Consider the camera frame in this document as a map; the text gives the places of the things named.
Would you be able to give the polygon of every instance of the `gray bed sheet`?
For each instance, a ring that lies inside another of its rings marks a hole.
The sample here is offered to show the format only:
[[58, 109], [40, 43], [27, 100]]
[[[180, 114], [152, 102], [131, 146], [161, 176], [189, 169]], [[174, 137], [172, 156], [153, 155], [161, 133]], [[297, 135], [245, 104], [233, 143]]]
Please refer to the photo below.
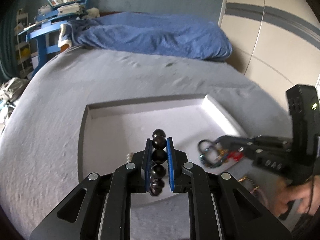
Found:
[[[291, 136], [288, 114], [226, 63], [71, 48], [32, 79], [0, 139], [0, 205], [18, 232], [27, 239], [79, 183], [78, 136], [87, 104], [179, 94], [210, 94], [249, 136]], [[236, 177], [251, 169], [247, 160], [239, 167]], [[265, 180], [263, 172], [256, 176]], [[187, 203], [180, 194], [132, 207], [131, 239], [189, 238]]]

